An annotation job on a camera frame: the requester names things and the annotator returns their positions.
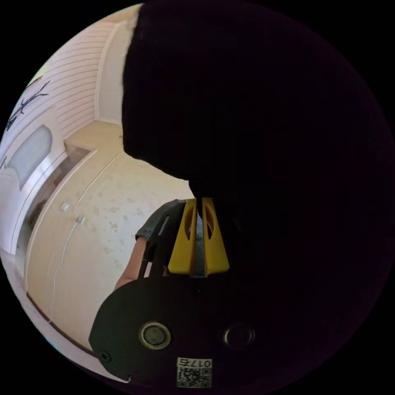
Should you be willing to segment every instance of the black object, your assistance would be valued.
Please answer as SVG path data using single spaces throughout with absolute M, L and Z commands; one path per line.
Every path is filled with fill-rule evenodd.
M 89 342 L 108 372 L 142 386 L 223 388 L 252 382 L 262 369 L 261 340 L 267 336 L 256 315 L 262 301 L 242 281 L 241 265 L 231 260 L 227 272 L 204 278 L 163 277 L 179 230 L 184 236 L 187 231 L 184 211 L 187 216 L 190 209 L 179 202 L 157 218 L 138 279 L 104 301 Z M 144 277 L 148 262 L 151 270 Z
M 395 144 L 341 54 L 257 5 L 147 2 L 122 122 L 126 153 L 189 180 L 243 231 L 221 222 L 240 282 L 265 306 L 262 392 L 350 339 L 395 259 Z

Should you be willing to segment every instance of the white wall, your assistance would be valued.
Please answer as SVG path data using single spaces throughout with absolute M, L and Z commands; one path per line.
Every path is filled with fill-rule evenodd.
M 95 105 L 98 121 L 122 123 L 122 73 L 131 37 L 127 22 L 120 22 L 114 27 L 104 48 Z
M 65 139 L 95 119 L 95 92 L 99 64 L 104 46 L 115 23 L 97 22 L 80 32 L 60 48 L 49 60 L 45 75 L 22 93 L 30 98 L 47 82 L 40 96 L 28 104 L 12 127 L 5 132 L 0 144 L 0 159 L 17 135 L 40 114 L 54 107 L 60 132 Z

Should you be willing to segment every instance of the label sticker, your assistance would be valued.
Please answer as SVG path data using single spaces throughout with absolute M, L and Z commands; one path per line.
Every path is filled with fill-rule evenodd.
M 177 387 L 210 388 L 212 359 L 177 358 Z

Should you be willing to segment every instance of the person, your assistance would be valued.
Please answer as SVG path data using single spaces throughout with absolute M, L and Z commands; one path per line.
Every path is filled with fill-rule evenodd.
M 213 198 L 240 280 L 260 294 L 261 390 L 319 366 L 395 259 L 395 143 L 366 83 L 266 8 L 157 0 L 140 9 L 123 93 L 124 151 Z
M 117 281 L 114 290 L 117 290 L 122 285 L 128 284 L 131 281 L 137 280 L 139 276 L 140 267 L 142 265 L 143 256 L 147 248 L 147 242 L 153 236 L 153 232 L 158 222 L 163 218 L 164 215 L 175 205 L 183 205 L 185 200 L 172 200 L 171 202 L 163 204 L 157 210 L 151 214 L 143 226 L 137 231 L 135 238 L 136 243 L 133 247 L 132 253 L 125 270 L 121 277 Z M 197 215 L 196 223 L 196 251 L 195 251 L 195 262 L 194 262 L 194 276 L 204 277 L 204 258 L 203 258 L 203 222 L 200 215 Z M 149 275 L 151 269 L 151 263 L 148 262 L 145 277 Z M 163 266 L 163 276 L 168 276 L 169 272 L 167 266 Z

